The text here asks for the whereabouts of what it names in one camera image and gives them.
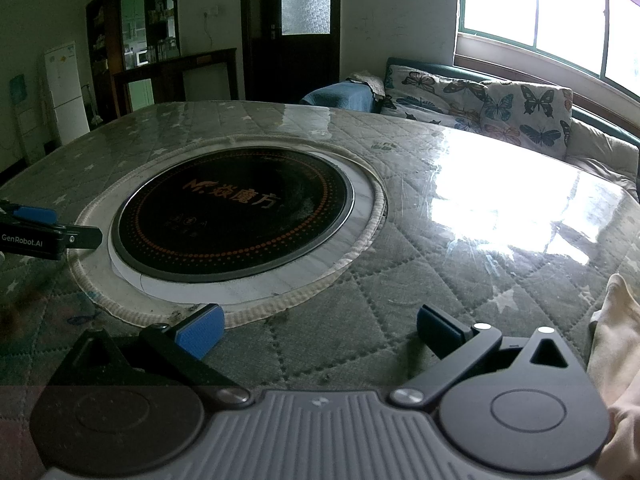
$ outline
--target window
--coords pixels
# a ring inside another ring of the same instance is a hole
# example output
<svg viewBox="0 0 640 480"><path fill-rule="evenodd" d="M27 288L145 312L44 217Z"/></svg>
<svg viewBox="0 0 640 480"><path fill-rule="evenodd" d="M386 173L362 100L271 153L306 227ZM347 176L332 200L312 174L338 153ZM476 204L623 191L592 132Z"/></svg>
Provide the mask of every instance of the window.
<svg viewBox="0 0 640 480"><path fill-rule="evenodd" d="M460 30L568 62L640 100L638 0L462 0Z"/></svg>

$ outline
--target window sill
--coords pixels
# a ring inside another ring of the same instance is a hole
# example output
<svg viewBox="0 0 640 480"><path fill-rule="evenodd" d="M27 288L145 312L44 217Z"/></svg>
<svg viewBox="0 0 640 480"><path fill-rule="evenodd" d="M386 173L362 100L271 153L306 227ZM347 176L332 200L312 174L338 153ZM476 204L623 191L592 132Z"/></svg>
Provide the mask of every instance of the window sill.
<svg viewBox="0 0 640 480"><path fill-rule="evenodd" d="M466 32L458 33L456 54L513 68L566 86L640 126L638 101L604 81L561 61L519 46Z"/></svg>

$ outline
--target induction cooktop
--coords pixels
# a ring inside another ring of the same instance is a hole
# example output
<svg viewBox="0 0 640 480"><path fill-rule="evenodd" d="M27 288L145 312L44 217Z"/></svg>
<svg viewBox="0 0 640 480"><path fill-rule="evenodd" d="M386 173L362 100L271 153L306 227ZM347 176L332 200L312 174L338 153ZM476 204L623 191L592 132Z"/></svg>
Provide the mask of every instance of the induction cooktop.
<svg viewBox="0 0 640 480"><path fill-rule="evenodd" d="M184 283L244 278L328 240L353 208L335 164L291 148L220 150L172 166L119 208L111 237L142 274Z"/></svg>

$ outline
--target table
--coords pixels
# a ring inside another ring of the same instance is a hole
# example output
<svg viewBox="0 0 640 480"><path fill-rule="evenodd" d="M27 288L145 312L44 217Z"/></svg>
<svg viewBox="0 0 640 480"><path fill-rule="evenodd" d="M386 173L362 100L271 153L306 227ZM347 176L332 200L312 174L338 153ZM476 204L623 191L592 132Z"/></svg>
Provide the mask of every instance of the table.
<svg viewBox="0 0 640 480"><path fill-rule="evenodd" d="M551 326L585 361L588 322L620 272L640 290L640 205L552 158L476 134L347 110L254 102L170 103L106 124L27 168L0 196L63 222L149 160L219 136L341 146L378 172L386 223L328 289L229 330L205 361L251 387L399 384L434 362L415 336L423 303L506 335ZM0 268L0 478L42 471L27 419L86 328L137 329L96 310L66 262L7 255Z"/></svg>
<svg viewBox="0 0 640 480"><path fill-rule="evenodd" d="M154 90L154 101L164 103L171 101L185 101L184 81L182 73L212 64L224 63L229 82L229 97L233 100L238 96L238 74L236 73L236 49L225 48L189 56L165 59L155 63L148 63L130 70L113 75L113 91L116 106L120 115L131 112L128 83L151 79Z"/></svg>

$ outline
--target wall outlet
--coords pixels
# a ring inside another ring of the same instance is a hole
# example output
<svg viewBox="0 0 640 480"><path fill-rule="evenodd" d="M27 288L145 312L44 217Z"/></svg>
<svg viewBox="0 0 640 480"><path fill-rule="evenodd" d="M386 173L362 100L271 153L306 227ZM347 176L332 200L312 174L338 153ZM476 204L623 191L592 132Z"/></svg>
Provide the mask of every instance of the wall outlet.
<svg viewBox="0 0 640 480"><path fill-rule="evenodd" d="M212 7L203 7L202 8L202 15L205 18L214 18L219 13L220 13L220 10L218 9L217 5L212 6Z"/></svg>

